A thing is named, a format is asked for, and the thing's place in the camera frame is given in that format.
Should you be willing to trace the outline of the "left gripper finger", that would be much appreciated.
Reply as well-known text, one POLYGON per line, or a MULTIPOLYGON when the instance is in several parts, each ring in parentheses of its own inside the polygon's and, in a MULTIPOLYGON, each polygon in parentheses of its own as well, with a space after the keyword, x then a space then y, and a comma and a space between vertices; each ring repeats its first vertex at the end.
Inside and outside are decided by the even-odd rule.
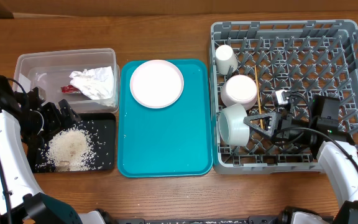
POLYGON ((60 130, 60 114, 54 103, 46 103, 44 105, 44 118, 46 119, 46 132, 49 134, 56 133, 60 130))
POLYGON ((71 108, 67 100, 58 102, 60 107, 60 122, 63 128, 69 128, 81 121, 80 116, 71 108))

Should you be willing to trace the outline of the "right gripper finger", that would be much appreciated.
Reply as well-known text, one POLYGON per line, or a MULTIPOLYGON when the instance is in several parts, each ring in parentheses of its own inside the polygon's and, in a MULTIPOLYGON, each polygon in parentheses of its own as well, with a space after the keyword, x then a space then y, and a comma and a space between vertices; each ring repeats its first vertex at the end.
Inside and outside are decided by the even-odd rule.
POLYGON ((276 129, 278 126, 278 113, 271 112, 271 113, 264 113, 264 114, 257 114, 252 116, 246 116, 251 118, 259 118, 259 120, 253 121, 254 124, 260 126, 260 119, 263 119, 264 122, 264 129, 276 129))
POLYGON ((268 129, 268 130, 262 129, 260 126, 253 123, 253 121, 255 121, 255 120, 259 120, 259 118, 245 117, 244 124, 248 125, 248 127, 252 131, 255 131, 260 136, 262 136, 264 138, 272 138, 273 134, 274 134, 274 130, 273 129, 268 129))

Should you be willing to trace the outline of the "wooden chopstick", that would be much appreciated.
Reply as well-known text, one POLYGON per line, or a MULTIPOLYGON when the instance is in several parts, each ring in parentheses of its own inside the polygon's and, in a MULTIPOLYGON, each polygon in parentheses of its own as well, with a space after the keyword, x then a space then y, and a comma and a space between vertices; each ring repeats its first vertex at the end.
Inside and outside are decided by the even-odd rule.
MULTIPOLYGON (((261 108, 261 102, 260 102, 260 91, 259 91, 259 79, 258 79, 258 74, 257 74, 257 66, 254 65, 254 75, 255 75, 255 84, 256 84, 256 89, 257 89, 257 104, 258 104, 258 111, 259 111, 259 115, 262 114, 262 108, 261 108)), ((260 119, 260 128, 264 129, 264 122, 263 119, 260 119)))

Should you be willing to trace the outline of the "red snack wrapper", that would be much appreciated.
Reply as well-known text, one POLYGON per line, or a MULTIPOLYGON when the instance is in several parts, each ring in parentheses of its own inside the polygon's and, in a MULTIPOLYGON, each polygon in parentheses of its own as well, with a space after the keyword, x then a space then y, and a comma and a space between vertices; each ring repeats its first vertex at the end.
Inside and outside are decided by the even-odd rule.
POLYGON ((66 94, 81 94, 81 91, 72 85, 61 87, 61 91, 66 94))

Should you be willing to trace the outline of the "grey bowl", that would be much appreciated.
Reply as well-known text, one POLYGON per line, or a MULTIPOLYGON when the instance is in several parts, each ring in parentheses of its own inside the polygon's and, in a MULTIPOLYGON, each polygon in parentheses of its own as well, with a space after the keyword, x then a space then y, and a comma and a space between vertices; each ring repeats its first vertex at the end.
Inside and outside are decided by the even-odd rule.
POLYGON ((231 146, 246 146, 250 128, 244 123, 247 111, 241 104, 224 108, 219 115, 219 133, 222 140, 231 146))

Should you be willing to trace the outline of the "white napkin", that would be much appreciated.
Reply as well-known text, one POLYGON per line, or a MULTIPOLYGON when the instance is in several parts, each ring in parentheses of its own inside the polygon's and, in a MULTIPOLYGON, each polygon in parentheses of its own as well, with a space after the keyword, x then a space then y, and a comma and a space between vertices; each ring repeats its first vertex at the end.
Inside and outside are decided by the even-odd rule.
POLYGON ((114 73, 111 66, 73 71, 69 77, 70 85, 92 100, 113 97, 114 73))

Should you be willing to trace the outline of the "pink small bowl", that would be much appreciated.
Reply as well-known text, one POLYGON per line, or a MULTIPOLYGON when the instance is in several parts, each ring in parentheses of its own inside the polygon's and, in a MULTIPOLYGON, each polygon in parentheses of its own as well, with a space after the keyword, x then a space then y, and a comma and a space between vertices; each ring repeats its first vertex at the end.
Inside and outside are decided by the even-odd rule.
POLYGON ((239 103, 245 110, 251 109, 257 101, 255 81, 245 75, 232 76, 223 85, 221 100, 226 107, 239 103))

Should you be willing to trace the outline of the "white cup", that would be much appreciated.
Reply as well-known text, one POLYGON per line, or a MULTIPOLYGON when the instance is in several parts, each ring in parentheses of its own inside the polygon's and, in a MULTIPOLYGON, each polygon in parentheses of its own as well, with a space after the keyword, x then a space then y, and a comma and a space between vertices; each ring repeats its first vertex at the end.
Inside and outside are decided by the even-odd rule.
POLYGON ((234 71, 238 66, 234 50, 229 45, 219 46, 215 51, 215 56, 217 71, 222 75, 227 75, 231 67, 234 71))

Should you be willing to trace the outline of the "pink plate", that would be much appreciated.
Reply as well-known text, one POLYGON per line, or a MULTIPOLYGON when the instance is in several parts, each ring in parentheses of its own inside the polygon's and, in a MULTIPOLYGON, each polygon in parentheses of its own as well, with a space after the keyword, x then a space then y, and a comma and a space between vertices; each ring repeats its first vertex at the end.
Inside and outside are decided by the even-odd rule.
POLYGON ((182 72, 167 60, 149 60, 131 75, 130 91, 140 105, 162 109, 174 104, 185 87, 182 72))

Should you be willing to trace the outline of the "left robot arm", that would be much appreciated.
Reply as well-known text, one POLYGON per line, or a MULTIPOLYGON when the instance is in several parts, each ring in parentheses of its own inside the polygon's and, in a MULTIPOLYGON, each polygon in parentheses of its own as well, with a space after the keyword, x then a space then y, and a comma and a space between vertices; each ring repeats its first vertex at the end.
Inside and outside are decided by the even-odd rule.
POLYGON ((32 167, 45 140, 80 120, 66 100, 46 103, 39 89, 13 91, 0 75, 0 223, 112 223, 96 209, 77 213, 43 193, 32 167))

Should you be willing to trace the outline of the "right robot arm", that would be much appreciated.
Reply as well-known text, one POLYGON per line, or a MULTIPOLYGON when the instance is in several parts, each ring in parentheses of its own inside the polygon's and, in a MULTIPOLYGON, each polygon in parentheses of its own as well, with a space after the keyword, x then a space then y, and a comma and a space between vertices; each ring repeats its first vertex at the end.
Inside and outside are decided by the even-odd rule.
POLYGON ((339 211, 333 223, 358 223, 358 155, 352 136, 339 129, 339 106, 337 98, 315 95, 308 121, 272 112, 247 116, 243 122, 276 146, 309 148, 337 198, 339 211))

